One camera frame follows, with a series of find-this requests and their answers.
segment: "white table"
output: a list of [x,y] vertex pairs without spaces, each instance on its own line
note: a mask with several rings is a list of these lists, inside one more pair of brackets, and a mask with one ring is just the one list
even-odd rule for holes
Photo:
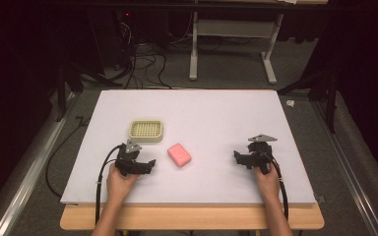
[[[292,207],[289,220],[299,228],[323,226],[321,211],[275,91],[107,90],[99,97],[61,200],[64,204],[79,205],[66,206],[63,228],[93,227],[98,172],[112,148],[126,142],[128,128],[135,119],[161,120],[163,139],[157,144],[140,144],[143,149],[137,160],[148,162],[155,158],[157,163],[150,175],[137,181],[125,201],[118,228],[266,227],[254,173],[237,165],[233,157],[234,150],[247,153],[248,138],[259,134],[278,139],[269,144],[282,169]],[[181,168],[167,156],[167,149],[176,143],[181,143],[192,155],[192,161]],[[157,217],[147,217],[147,210]],[[204,213],[194,216],[205,210],[222,221],[212,218],[205,221],[209,216]],[[185,212],[186,216],[176,215],[179,212]],[[234,216],[236,212],[245,214]],[[246,217],[247,221],[229,223],[235,217]]]

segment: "table leg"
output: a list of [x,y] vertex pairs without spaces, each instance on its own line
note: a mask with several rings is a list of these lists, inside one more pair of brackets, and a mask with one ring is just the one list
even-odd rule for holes
[[279,30],[281,29],[282,19],[284,14],[278,14],[273,27],[272,35],[270,38],[269,48],[266,52],[262,52],[263,65],[265,66],[268,81],[271,85],[275,85],[277,80],[275,72],[273,71],[272,63],[270,62],[270,56],[272,55],[273,48],[275,47],[276,39],[278,38]]
[[198,13],[193,13],[192,53],[190,55],[189,80],[196,81],[198,77]]

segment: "metal rail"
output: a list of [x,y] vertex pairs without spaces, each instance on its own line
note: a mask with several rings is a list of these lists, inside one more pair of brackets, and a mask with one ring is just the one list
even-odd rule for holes
[[321,124],[323,125],[328,138],[330,139],[334,151],[336,152],[336,156],[340,164],[340,169],[346,180],[346,184],[348,185],[349,191],[354,198],[355,204],[360,211],[364,222],[366,223],[367,229],[370,231],[371,235],[378,236],[378,217],[373,210],[370,200],[367,198],[364,190],[358,182],[357,177],[354,175],[352,166],[348,163],[346,154],[343,152],[340,142],[338,141],[336,135],[331,133],[330,129],[326,125],[325,113],[321,103],[311,102],[311,104],[319,120],[321,121]]

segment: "handheld controller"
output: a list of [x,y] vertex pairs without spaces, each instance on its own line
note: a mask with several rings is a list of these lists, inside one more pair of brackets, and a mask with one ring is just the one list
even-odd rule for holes
[[273,156],[272,147],[266,142],[276,141],[277,139],[259,135],[248,140],[253,142],[248,146],[250,154],[240,154],[238,151],[234,151],[237,164],[245,165],[247,169],[258,166],[263,174],[269,173],[269,165],[272,163]]

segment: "pink sponge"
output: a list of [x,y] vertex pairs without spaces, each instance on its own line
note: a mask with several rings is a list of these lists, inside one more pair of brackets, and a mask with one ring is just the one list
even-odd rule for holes
[[192,158],[190,154],[183,148],[181,144],[174,145],[167,150],[168,155],[173,159],[177,166],[182,167],[187,164]]

